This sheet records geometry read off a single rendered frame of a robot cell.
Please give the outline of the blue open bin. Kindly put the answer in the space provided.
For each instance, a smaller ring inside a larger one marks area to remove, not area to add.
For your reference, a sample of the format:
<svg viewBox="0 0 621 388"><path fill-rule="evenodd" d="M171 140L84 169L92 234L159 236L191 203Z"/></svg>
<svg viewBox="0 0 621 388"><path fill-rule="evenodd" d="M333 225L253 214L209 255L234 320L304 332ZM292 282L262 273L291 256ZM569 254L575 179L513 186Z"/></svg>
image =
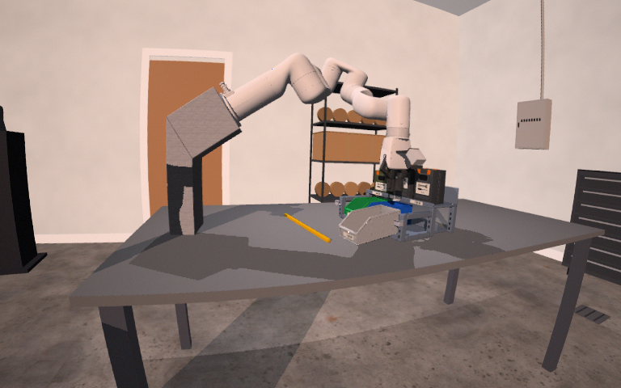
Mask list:
<svg viewBox="0 0 621 388"><path fill-rule="evenodd" d="M401 213L411 213L412 212L412 205L409 204L405 204L402 202L398 202L398 201L380 201L380 202L371 202L367 207L371 207L371 206L375 206L375 205L385 205L388 207L392 207L394 209L401 209ZM367 208L366 207L366 208ZM408 220L407 225L411 224L411 219Z"/></svg>

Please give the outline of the green open bin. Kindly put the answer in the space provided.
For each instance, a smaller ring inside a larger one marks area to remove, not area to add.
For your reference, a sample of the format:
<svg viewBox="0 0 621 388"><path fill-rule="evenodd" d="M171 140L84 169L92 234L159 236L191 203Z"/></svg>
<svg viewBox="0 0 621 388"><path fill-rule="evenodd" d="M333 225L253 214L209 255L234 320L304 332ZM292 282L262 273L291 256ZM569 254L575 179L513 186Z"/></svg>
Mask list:
<svg viewBox="0 0 621 388"><path fill-rule="evenodd" d="M382 197L357 197L346 205L345 214L348 215L352 210L366 208L371 202L392 201Z"/></svg>

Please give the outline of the yellow bar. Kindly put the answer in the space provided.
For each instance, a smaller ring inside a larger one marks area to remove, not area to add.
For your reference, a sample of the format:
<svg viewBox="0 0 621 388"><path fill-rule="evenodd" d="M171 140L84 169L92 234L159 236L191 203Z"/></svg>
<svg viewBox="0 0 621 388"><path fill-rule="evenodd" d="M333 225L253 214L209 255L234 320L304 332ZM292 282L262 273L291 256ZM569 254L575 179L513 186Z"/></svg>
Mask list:
<svg viewBox="0 0 621 388"><path fill-rule="evenodd" d="M331 241L331 239L329 239L328 237L322 235L321 233L319 233L316 230L313 230L312 228L310 228L309 226L303 224L302 222L300 222L299 220L295 219L294 217L291 217L289 214L284 213L284 216L289 218L291 221L294 221L295 223L297 223L298 225L300 225L301 227L303 227L304 229L310 231L312 234L318 236L319 238L321 238L322 240L324 240L325 242L329 243Z"/></svg>

